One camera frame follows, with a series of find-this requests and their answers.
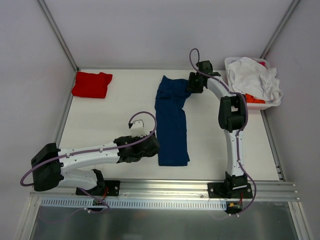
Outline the blue mickey t shirt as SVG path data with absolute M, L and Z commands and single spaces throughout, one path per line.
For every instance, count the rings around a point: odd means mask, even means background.
M 159 166 L 185 167 L 190 161 L 184 111 L 185 102 L 191 96 L 187 87 L 186 79 L 170 79 L 165 75 L 158 86 L 154 108 Z

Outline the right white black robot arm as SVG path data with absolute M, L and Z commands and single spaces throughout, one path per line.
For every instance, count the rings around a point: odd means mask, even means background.
M 248 123 L 246 98 L 229 89 L 220 74 L 214 72 L 210 61 L 192 64 L 195 72 L 188 78 L 187 90 L 200 94 L 204 88 L 219 100 L 218 124 L 223 130 L 227 148 L 227 168 L 223 184 L 213 187 L 213 193 L 222 198 L 239 198 L 246 191 L 248 175 L 244 170 L 243 135 Z

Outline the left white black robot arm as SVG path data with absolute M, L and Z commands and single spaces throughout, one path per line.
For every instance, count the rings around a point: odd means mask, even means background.
M 106 186 L 103 174 L 93 168 L 85 170 L 86 167 L 135 163 L 157 155 L 159 150 L 154 134 L 147 139 L 121 136 L 94 149 L 59 149 L 56 143 L 48 143 L 31 160 L 33 189 L 45 192 L 56 187 L 74 187 L 97 196 Z

